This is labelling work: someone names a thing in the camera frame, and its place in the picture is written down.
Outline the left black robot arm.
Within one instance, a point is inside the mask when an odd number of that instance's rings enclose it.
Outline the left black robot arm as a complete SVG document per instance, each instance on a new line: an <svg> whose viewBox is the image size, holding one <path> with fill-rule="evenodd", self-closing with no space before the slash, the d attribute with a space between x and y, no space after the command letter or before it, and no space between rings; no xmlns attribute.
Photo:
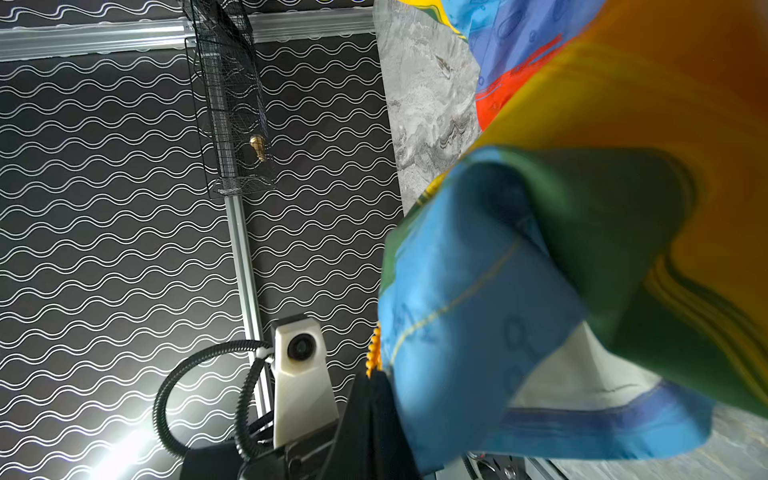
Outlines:
<svg viewBox="0 0 768 480"><path fill-rule="evenodd" d="M152 408L159 444L181 479L316 479L339 424L321 337L276 344L233 340L180 362ZM247 355L240 372L202 396L182 379L227 355Z"/></svg>

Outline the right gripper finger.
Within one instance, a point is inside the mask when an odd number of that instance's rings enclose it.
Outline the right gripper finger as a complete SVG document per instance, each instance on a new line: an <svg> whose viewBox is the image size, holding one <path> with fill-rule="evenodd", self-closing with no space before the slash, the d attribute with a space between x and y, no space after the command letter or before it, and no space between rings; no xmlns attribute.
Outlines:
<svg viewBox="0 0 768 480"><path fill-rule="evenodd" d="M385 373L358 375L321 479L418 479Z"/></svg>

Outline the rainbow striped jacket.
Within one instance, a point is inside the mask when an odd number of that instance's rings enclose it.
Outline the rainbow striped jacket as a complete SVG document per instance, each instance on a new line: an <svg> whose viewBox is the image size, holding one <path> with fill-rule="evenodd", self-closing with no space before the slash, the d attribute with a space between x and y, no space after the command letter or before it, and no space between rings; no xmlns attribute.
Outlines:
<svg viewBox="0 0 768 480"><path fill-rule="evenodd" d="M386 239L372 378L416 467L658 459L767 413L767 5L419 1L480 137Z"/></svg>

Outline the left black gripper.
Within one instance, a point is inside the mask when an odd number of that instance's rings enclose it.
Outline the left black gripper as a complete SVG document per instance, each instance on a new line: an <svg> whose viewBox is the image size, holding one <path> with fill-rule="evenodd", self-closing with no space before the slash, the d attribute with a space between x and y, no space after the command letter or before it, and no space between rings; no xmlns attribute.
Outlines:
<svg viewBox="0 0 768 480"><path fill-rule="evenodd" d="M285 445L270 449L259 439L269 431L270 440L276 438L272 427L259 419L252 426L239 423L239 454L243 465L240 479L326 479L332 478L333 453L336 446L339 420L320 427Z"/></svg>

